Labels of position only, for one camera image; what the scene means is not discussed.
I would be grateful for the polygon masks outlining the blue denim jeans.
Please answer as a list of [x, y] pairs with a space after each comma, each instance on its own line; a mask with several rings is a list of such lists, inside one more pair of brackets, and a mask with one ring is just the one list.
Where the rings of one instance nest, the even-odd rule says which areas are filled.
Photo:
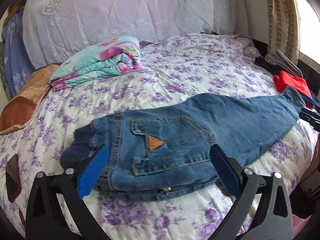
[[248, 166], [295, 126], [304, 105], [287, 87], [274, 96], [206, 93], [177, 105], [107, 115], [74, 132], [60, 164], [75, 168], [106, 145], [109, 159], [96, 182], [104, 194], [131, 202], [176, 198], [218, 179], [209, 157], [213, 144]]

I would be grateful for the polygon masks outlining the red blue folded garment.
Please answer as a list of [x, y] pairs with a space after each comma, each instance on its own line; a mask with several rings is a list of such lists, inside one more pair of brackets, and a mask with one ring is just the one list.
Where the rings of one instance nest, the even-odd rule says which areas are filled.
[[315, 102], [306, 81], [302, 77], [296, 77], [281, 70], [278, 75], [273, 77], [273, 81], [277, 91], [280, 93], [283, 92], [287, 86], [295, 88], [305, 101], [306, 106], [309, 109], [314, 109]]

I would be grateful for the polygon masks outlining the grey folded garment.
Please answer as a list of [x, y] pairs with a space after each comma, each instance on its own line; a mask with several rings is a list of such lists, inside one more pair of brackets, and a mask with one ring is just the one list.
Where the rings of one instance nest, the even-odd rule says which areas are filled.
[[280, 49], [276, 49], [273, 54], [266, 54], [265, 60], [273, 66], [281, 67], [293, 76], [303, 78], [301, 70]]

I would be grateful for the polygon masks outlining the pink clothed torso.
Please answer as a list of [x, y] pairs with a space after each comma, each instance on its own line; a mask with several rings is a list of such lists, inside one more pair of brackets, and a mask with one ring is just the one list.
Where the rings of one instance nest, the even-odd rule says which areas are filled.
[[295, 238], [299, 232], [304, 228], [304, 226], [307, 224], [311, 216], [309, 216], [306, 219], [299, 218], [296, 215], [292, 215], [292, 222], [293, 222], [293, 238]]

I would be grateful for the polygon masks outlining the brown patchwork pillow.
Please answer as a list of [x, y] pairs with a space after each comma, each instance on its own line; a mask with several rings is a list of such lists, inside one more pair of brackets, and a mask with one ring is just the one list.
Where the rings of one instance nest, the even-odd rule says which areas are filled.
[[36, 109], [51, 89], [50, 76], [60, 65], [60, 62], [49, 64], [31, 74], [1, 113], [1, 135], [23, 129], [29, 124]]

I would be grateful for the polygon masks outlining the beige striped curtain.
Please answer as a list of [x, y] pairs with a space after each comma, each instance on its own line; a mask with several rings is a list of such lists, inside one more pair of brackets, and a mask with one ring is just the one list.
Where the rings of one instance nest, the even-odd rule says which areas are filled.
[[267, 0], [268, 53], [276, 49], [297, 64], [300, 50], [300, 19], [296, 0]]

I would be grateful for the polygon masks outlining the folded turquoise pink blanket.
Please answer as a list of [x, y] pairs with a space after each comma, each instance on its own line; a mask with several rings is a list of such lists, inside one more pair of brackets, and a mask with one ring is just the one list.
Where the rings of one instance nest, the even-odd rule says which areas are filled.
[[55, 90], [63, 90], [139, 69], [139, 41], [132, 36], [120, 36], [74, 54], [53, 72], [49, 83]]

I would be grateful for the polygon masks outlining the purple floral bed sheet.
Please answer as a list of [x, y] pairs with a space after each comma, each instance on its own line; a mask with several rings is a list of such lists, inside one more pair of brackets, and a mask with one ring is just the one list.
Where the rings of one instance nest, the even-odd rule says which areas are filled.
[[[60, 155], [77, 128], [129, 109], [157, 108], [212, 93], [274, 95], [273, 77], [254, 64], [250, 39], [187, 34], [142, 48], [140, 72], [50, 91], [29, 124], [1, 136], [1, 208], [20, 236], [35, 175], [60, 174]], [[93, 191], [85, 203], [112, 239], [207, 239], [233, 204], [212, 185], [162, 202], [124, 202]]]

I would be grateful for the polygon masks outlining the blue floral pillow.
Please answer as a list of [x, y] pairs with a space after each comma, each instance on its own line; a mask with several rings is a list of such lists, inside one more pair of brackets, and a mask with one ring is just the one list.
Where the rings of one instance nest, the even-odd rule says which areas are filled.
[[4, 76], [10, 94], [15, 96], [35, 72], [23, 42], [23, 11], [15, 13], [3, 28]]

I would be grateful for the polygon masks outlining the white lace headboard cover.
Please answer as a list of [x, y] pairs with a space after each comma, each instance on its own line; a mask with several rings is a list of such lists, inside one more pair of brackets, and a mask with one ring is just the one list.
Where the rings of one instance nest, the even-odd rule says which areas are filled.
[[244, 0], [27, 0], [23, 13], [35, 68], [118, 36], [157, 42], [200, 32], [247, 36]]

